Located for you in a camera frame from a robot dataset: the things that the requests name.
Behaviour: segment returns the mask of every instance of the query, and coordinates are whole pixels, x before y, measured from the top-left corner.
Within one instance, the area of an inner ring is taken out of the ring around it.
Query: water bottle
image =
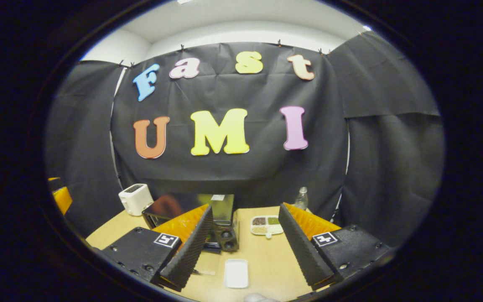
[[[301,187],[301,189],[299,189],[299,195],[297,195],[296,202],[293,205],[301,210],[307,209],[309,206],[309,197],[307,197],[306,187]]]

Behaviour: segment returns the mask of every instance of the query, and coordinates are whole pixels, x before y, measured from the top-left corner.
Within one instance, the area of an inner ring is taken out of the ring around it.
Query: wooden table
[[[251,293],[259,293],[266,298],[279,301],[289,301],[311,292],[312,289],[307,285],[284,233],[266,239],[265,236],[253,235],[250,231],[251,218],[278,215],[278,209],[278,206],[239,209],[240,249],[231,253],[221,252],[220,255],[201,252],[195,269],[214,271],[215,275],[191,275],[182,292],[167,290],[203,302],[243,302],[244,297]],[[94,231],[86,240],[93,247],[104,249],[138,226],[148,228],[144,218],[130,216],[123,211]],[[247,260],[248,288],[230,289],[223,284],[227,259]]]

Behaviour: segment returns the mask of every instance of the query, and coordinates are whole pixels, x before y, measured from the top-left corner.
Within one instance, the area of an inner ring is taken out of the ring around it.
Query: pink letter i
[[[305,109],[298,106],[286,106],[280,109],[280,112],[286,119],[286,150],[301,150],[309,146],[309,142],[303,137],[303,124],[301,123],[301,115],[305,113]]]

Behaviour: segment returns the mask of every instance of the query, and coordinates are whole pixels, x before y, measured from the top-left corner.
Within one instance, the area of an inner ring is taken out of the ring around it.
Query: foam letter
[[[156,73],[154,71],[158,71],[158,69],[159,65],[154,64],[148,67],[142,74],[135,77],[134,83],[138,86],[139,101],[144,100],[144,98],[154,92],[155,87],[150,85],[150,83],[154,84],[156,82]]]
[[[165,152],[166,132],[165,126],[169,122],[169,117],[159,117],[154,119],[156,126],[156,146],[149,148],[146,144],[146,128],[150,125],[148,119],[138,120],[134,123],[135,128],[135,149],[141,157],[145,159],[156,159]]]
[[[293,72],[303,80],[310,81],[314,78],[314,73],[307,71],[307,65],[310,66],[310,61],[303,59],[300,54],[293,55],[287,58],[288,62],[293,63]]]
[[[257,74],[264,68],[261,59],[258,52],[241,52],[236,56],[236,70],[240,74]]]
[[[301,150],[309,146],[309,142],[303,137],[303,124],[301,123],[301,115],[305,113],[305,109],[298,106],[286,106],[280,109],[286,120],[286,142],[284,149]]]
[[[169,76],[171,78],[196,77],[199,74],[200,62],[201,60],[196,59],[195,57],[190,57],[187,59],[180,60],[174,64],[176,67],[174,67],[173,70],[171,70],[171,72],[169,73]]]
[[[197,111],[191,115],[195,121],[195,147],[191,148],[193,155],[207,155],[210,152],[206,146],[206,139],[216,154],[224,148],[227,154],[249,152],[249,145],[245,143],[244,119],[247,116],[245,109],[230,109],[226,112],[221,126],[217,126],[210,111]]]

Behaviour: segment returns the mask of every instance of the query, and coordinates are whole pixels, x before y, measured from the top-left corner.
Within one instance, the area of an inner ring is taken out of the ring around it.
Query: white ceiling
[[[344,40],[365,31],[362,24],[317,0],[171,0],[122,28],[150,43],[174,34],[232,21],[278,21],[318,29]]]

